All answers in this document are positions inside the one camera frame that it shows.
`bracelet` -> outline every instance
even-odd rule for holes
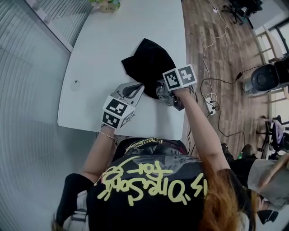
[[[102,132],[102,131],[98,131],[98,132],[100,132],[101,134],[103,134],[103,135],[106,135],[107,137],[109,137],[109,138],[111,138],[111,139],[114,139],[113,137],[111,137],[111,136],[109,136],[109,135],[107,135],[107,134],[105,134],[104,132]]]

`person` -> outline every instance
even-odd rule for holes
[[[230,169],[217,133],[187,88],[174,93],[185,107],[200,159],[189,156],[180,141],[134,138],[118,145],[110,163],[114,129],[103,126],[82,172],[65,179],[53,230],[255,230],[255,206]],[[82,203],[85,209],[78,209]]]
[[[242,150],[246,157],[234,160],[225,143],[222,149],[241,184],[267,199],[261,201],[259,210],[279,211],[289,204],[288,153],[279,160],[257,159],[252,146],[247,144]]]

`white cable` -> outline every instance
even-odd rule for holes
[[[214,96],[216,97],[216,100],[215,100],[215,101],[217,101],[217,95],[216,95],[215,93],[209,93],[209,94],[207,94],[207,95],[206,95],[206,98],[208,97],[208,95],[214,95]]]
[[[222,19],[222,21],[226,24],[226,22],[223,20],[221,14],[220,14],[220,12],[219,12],[219,8],[222,7],[222,6],[224,6],[224,5],[226,5],[226,4],[223,4],[223,5],[219,6],[219,7],[217,8],[217,12],[218,12],[220,18]],[[222,37],[226,34],[226,32],[227,32],[227,31],[226,31],[226,28],[227,28],[227,27],[228,27],[228,25],[226,24],[225,33],[224,33],[222,36],[220,36],[220,37],[215,37],[215,38],[213,39],[212,44],[209,45],[209,46],[207,46],[207,47],[204,49],[203,62],[204,62],[204,64],[205,64],[205,67],[206,67],[206,69],[207,69],[207,71],[208,71],[208,75],[209,75],[209,81],[210,81],[210,86],[211,86],[211,95],[213,95],[213,87],[212,87],[212,83],[211,83],[210,72],[209,72],[209,69],[208,69],[208,67],[207,67],[207,64],[205,63],[206,50],[207,50],[208,47],[210,47],[210,46],[212,46],[212,45],[214,44],[214,41],[215,41],[217,38],[222,38]]]

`office chair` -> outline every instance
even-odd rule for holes
[[[229,12],[235,17],[236,24],[238,19],[240,21],[240,25],[244,23],[242,18],[249,18],[252,14],[257,11],[263,10],[261,7],[262,2],[260,0],[229,0],[231,6],[228,7],[226,5],[223,6],[222,12]]]
[[[272,135],[272,147],[275,150],[274,155],[276,155],[280,150],[289,152],[289,134],[284,132],[284,130],[289,131],[289,127],[283,127],[283,125],[289,124],[289,121],[282,123],[280,115],[272,120],[266,119],[265,116],[262,116],[262,118],[265,120],[266,132],[256,131],[256,134],[266,135],[262,147],[257,149],[259,152],[262,152],[261,159],[264,155],[264,147],[269,143],[270,135]]]

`white table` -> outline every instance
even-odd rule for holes
[[[186,64],[181,0],[122,0],[117,12],[89,15],[65,73],[59,126],[100,130],[107,96],[120,84],[134,81],[121,60],[132,56],[144,38],[162,46],[177,67]],[[183,121],[184,110],[179,112],[143,94],[136,116],[116,134],[178,140]]]

